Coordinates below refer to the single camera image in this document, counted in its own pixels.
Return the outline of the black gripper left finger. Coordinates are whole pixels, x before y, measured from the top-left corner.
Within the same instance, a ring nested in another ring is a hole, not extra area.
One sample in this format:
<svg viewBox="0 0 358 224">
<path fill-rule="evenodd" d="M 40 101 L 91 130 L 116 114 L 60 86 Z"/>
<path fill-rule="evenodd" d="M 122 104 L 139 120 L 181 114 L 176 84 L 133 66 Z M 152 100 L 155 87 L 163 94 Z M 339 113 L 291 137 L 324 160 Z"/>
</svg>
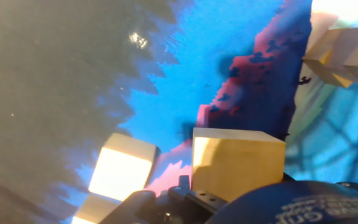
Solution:
<svg viewBox="0 0 358 224">
<path fill-rule="evenodd" d="M 193 191 L 190 177 L 156 196 L 141 190 L 132 193 L 100 224 L 198 224 L 206 223 L 227 201 L 204 190 Z"/>
</svg>

